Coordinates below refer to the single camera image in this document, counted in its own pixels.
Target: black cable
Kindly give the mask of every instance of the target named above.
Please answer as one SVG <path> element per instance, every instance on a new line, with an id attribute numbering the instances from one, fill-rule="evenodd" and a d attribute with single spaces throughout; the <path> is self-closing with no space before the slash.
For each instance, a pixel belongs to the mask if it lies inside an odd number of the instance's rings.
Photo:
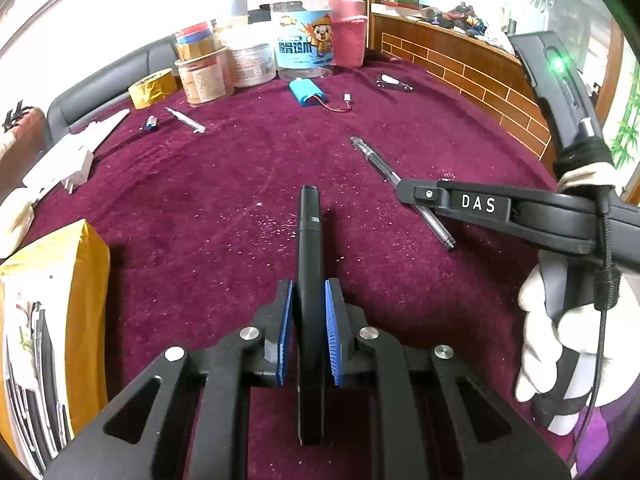
<path id="1" fill-rule="evenodd" d="M 593 387 L 591 389 L 591 399 L 589 401 L 589 405 L 587 407 L 587 413 L 582 421 L 582 425 L 580 426 L 580 430 L 578 430 L 578 435 L 574 441 L 574 448 L 572 449 L 569 458 L 567 459 L 567 465 L 569 468 L 574 466 L 576 455 L 578 453 L 578 448 L 580 446 L 580 442 L 584 436 L 584 433 L 587 430 L 587 427 L 591 421 L 591 417 L 593 416 L 593 410 L 595 409 L 596 399 L 598 397 L 598 392 L 600 391 L 600 383 L 602 382 L 602 361 L 604 358 L 604 341 L 605 341 L 605 332 L 607 326 L 607 312 L 610 308 L 615 306 L 618 302 L 618 286 L 619 283 L 612 282 L 612 249 L 611 249 L 611 223 L 609 219 L 610 212 L 610 202 L 609 202 L 609 193 L 610 188 L 608 186 L 600 186 L 596 192 L 597 200 L 596 203 L 598 205 L 598 211 L 602 216 L 602 233 L 603 233 L 603 250 L 604 250 L 604 265 L 603 272 L 607 275 L 608 280 L 606 281 L 607 286 L 607 297 L 606 304 L 599 304 L 602 302 L 600 295 L 597 291 L 594 292 L 593 298 L 593 306 L 597 310 L 600 311 L 600 331 L 598 333 L 598 349 L 596 350 L 596 370 L 593 378 Z"/>

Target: brick pattern wall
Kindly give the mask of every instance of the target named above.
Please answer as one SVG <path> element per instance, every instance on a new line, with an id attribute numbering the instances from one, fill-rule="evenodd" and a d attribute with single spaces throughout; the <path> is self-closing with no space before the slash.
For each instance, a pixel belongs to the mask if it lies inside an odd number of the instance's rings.
<path id="1" fill-rule="evenodd" d="M 551 134 L 535 102 L 493 77 L 456 59 L 382 32 L 382 52 L 423 67 L 489 115 L 539 159 Z"/>

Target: glass jar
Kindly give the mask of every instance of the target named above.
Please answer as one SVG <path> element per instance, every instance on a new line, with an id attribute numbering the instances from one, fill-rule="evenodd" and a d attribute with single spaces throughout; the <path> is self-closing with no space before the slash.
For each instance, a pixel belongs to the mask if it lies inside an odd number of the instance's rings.
<path id="1" fill-rule="evenodd" d="M 335 35 L 334 65 L 362 66 L 368 23 L 364 0 L 330 0 L 329 4 Z"/>

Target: green led light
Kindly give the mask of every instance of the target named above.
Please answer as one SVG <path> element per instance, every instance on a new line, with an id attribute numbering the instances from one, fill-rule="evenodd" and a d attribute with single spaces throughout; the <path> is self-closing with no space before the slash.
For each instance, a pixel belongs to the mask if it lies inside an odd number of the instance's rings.
<path id="1" fill-rule="evenodd" d="M 559 57 L 556 57 L 552 62 L 551 62 L 551 67 L 558 73 L 562 73 L 564 72 L 564 61 L 562 61 L 562 59 L 560 59 Z"/>

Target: clear pen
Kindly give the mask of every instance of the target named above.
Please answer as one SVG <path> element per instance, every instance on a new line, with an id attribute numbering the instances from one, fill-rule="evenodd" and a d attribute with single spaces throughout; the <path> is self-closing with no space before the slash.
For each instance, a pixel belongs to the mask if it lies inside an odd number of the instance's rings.
<path id="1" fill-rule="evenodd" d="M 385 180 L 388 180 L 393 187 L 398 186 L 400 177 L 389 167 L 384 159 L 376 153 L 376 150 L 370 147 L 360 137 L 351 137 L 350 140 L 353 146 L 364 155 L 365 160 L 368 161 Z M 423 205 L 412 205 L 412 208 L 422 217 L 425 224 L 427 224 L 431 231 L 438 237 L 440 243 L 446 250 L 452 251 L 456 246 L 456 241 L 453 236 L 451 236 L 451 233 L 447 231 L 446 227 L 438 220 L 436 215 Z"/>

